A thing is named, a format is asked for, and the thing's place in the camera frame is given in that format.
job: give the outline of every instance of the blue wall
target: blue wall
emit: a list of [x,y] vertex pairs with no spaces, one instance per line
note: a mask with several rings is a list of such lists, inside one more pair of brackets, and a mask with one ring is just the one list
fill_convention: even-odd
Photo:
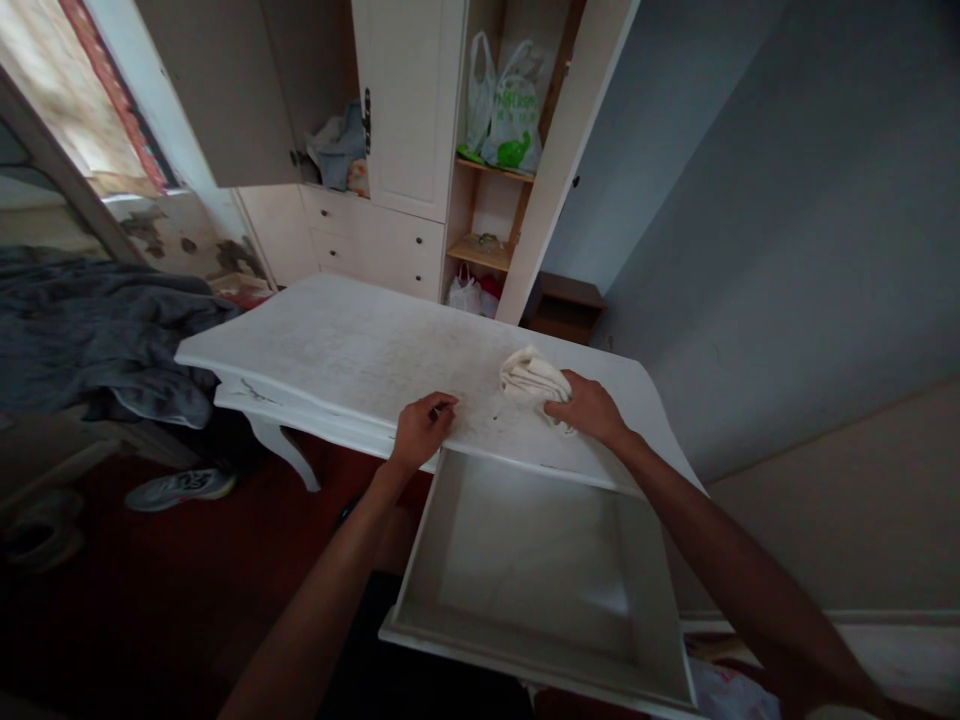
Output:
[[703,479],[960,369],[948,8],[791,5],[607,294]]
[[606,293],[786,0],[643,0],[543,269]]

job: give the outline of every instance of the patterned curtain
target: patterned curtain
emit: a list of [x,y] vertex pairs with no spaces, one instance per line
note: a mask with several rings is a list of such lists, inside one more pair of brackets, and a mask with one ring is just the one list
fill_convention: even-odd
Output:
[[0,63],[100,197],[163,194],[163,174],[80,0],[0,0]]

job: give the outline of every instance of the red item on shelf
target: red item on shelf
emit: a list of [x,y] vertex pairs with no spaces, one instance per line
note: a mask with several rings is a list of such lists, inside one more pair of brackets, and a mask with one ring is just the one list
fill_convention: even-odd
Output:
[[487,275],[480,279],[480,289],[493,295],[497,300],[503,295],[503,286],[497,282],[493,275]]

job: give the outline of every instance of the curved table leg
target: curved table leg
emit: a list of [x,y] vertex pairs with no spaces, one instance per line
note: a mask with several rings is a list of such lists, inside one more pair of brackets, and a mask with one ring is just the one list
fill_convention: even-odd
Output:
[[287,431],[274,421],[267,420],[260,415],[253,413],[244,413],[244,415],[250,421],[250,427],[253,428],[253,434],[257,436],[257,440],[263,443],[268,450],[293,465],[293,469],[303,478],[303,484],[307,486],[309,492],[317,492],[320,489],[317,476],[313,474],[310,463],[307,462],[300,448],[297,447]]

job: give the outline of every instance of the open drawer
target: open drawer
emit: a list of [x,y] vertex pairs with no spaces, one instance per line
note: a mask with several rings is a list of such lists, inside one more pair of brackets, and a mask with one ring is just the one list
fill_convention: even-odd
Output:
[[698,717],[660,523],[641,499],[441,451],[381,639]]

